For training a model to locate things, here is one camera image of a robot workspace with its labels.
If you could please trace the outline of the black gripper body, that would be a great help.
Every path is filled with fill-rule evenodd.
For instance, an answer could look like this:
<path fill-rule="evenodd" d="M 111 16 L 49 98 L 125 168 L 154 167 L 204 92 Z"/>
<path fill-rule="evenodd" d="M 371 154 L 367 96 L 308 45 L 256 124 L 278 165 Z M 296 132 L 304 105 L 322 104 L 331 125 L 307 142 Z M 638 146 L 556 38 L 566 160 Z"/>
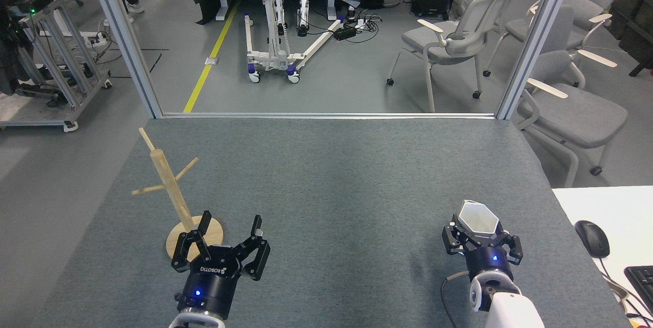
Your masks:
<path fill-rule="evenodd" d="M 499 270 L 510 279 L 513 273 L 509 267 L 507 252 L 503 247 L 478 247 L 467 251 L 467 271 L 469 279 L 487 270 Z"/>
<path fill-rule="evenodd" d="M 181 293 L 181 309 L 195 309 L 226 320 L 235 295 L 242 263 L 231 255 L 231 247 L 209 246 L 210 260 L 198 255 Z"/>

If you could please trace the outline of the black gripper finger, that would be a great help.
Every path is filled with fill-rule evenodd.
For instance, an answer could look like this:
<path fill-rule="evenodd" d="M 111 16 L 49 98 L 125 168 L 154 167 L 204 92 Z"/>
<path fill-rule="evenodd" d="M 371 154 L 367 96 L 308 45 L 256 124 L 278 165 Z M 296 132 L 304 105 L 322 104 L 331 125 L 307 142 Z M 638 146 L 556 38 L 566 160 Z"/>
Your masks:
<path fill-rule="evenodd" d="M 257 214 L 254 217 L 251 235 L 238 246 L 234 247 L 233 252 L 236 259 L 236 276 L 247 275 L 250 279 L 258 281 L 263 276 L 264 267 L 270 254 L 271 248 L 268 240 L 264 239 L 261 225 L 263 219 Z M 243 265 L 242 262 L 249 255 L 256 251 L 254 260 Z"/>
<path fill-rule="evenodd" d="M 467 251 L 475 249 L 475 242 L 469 231 L 455 222 L 449 222 L 443 227 L 442 239 L 449 255 L 464 255 Z"/>
<path fill-rule="evenodd" d="M 513 265 L 520 265 L 524 252 L 521 245 L 519 236 L 511 235 L 508 231 L 502 231 L 497 237 L 490 242 L 491 247 L 498 247 L 503 249 L 503 246 L 508 246 L 508 261 Z"/>
<path fill-rule="evenodd" d="M 171 261 L 171 266 L 175 271 L 182 273 L 189 270 L 190 263 L 188 261 L 188 255 L 189 249 L 193 243 L 197 246 L 201 261 L 212 260 L 208 245 L 205 242 L 205 234 L 208 231 L 211 219 L 212 214 L 209 210 L 205 210 L 200 219 L 199 226 L 178 235 L 177 244 L 173 249 Z"/>

